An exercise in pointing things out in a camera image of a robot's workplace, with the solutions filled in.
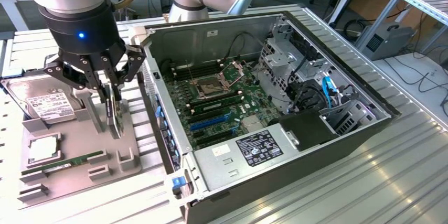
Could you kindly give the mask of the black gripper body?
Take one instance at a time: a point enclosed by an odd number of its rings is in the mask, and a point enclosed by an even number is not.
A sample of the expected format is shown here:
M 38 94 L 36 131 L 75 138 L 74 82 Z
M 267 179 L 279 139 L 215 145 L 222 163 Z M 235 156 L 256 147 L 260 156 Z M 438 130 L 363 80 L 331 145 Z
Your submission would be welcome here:
M 54 39 L 63 52 L 91 55 L 110 51 L 123 55 L 124 41 L 119 35 L 114 7 L 110 0 L 83 13 L 63 14 L 39 7 Z

